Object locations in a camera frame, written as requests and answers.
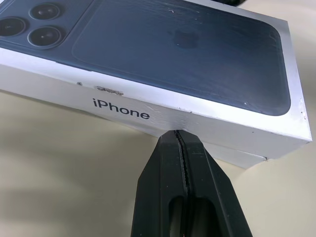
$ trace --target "scuff mark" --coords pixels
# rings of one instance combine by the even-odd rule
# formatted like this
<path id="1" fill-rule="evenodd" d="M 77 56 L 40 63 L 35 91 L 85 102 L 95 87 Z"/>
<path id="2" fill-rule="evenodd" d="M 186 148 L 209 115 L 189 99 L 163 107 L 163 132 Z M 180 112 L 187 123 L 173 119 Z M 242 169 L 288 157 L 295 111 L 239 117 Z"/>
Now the scuff mark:
<path id="1" fill-rule="evenodd" d="M 149 105 L 147 105 L 147 108 L 154 111 L 154 109 L 152 107 L 150 107 Z"/>
<path id="2" fill-rule="evenodd" d="M 105 88 L 103 86 L 95 86 L 94 88 L 97 89 L 97 90 L 106 91 L 108 93 L 112 93 L 112 94 L 116 94 L 116 95 L 121 95 L 121 96 L 124 95 L 124 93 L 121 92 L 121 91 L 112 90 L 112 89 L 109 89 L 109 88 Z"/>
<path id="3" fill-rule="evenodd" d="M 169 6 L 168 8 L 171 9 L 179 9 L 179 10 L 184 10 L 184 11 L 193 11 L 194 13 L 196 12 L 195 10 L 193 9 L 190 9 L 190 8 L 187 8 L 185 6 L 179 6 L 177 4 L 172 4 L 172 3 L 164 3 L 164 5 L 166 6 Z"/>

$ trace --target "apple logo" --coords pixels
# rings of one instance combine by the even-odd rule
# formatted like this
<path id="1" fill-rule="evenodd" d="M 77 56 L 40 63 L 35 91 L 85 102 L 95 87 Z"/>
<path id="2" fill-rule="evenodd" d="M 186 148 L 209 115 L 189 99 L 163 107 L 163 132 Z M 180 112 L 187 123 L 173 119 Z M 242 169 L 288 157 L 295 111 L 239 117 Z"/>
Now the apple logo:
<path id="1" fill-rule="evenodd" d="M 194 32 L 176 30 L 173 42 L 180 48 L 196 48 L 198 46 L 198 35 Z"/>

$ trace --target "camera module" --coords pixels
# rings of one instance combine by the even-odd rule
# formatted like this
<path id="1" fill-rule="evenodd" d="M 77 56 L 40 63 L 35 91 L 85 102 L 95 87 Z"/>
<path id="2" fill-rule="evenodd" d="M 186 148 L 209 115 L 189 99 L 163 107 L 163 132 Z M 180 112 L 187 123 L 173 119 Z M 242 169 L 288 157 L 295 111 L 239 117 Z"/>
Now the camera module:
<path id="1" fill-rule="evenodd" d="M 15 36 L 26 28 L 25 22 L 16 17 L 8 17 L 0 20 L 0 37 Z"/>
<path id="2" fill-rule="evenodd" d="M 61 32 L 52 26 L 45 26 L 33 30 L 28 36 L 29 42 L 38 47 L 53 46 L 60 42 Z"/>
<path id="3" fill-rule="evenodd" d="M 37 20 L 54 19 L 59 16 L 59 14 L 59 7 L 51 3 L 40 4 L 30 10 L 30 16 Z"/>

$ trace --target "black clamp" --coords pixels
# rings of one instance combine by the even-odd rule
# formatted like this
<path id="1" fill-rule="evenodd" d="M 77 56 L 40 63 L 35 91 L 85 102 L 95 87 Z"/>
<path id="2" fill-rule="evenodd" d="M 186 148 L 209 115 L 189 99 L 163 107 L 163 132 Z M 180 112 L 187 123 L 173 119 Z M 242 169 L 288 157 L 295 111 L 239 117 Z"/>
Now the black clamp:
<path id="1" fill-rule="evenodd" d="M 197 136 L 169 131 L 138 180 L 131 237 L 252 237 L 233 186 Z"/>

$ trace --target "iphone box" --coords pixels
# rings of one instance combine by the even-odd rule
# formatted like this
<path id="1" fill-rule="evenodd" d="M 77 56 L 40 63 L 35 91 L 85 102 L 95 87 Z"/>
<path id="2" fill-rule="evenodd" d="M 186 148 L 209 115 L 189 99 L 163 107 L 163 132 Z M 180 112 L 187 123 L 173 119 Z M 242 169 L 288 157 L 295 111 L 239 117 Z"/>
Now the iphone box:
<path id="1" fill-rule="evenodd" d="M 210 0 L 3 0 L 0 89 L 244 168 L 312 140 L 287 22 Z"/>

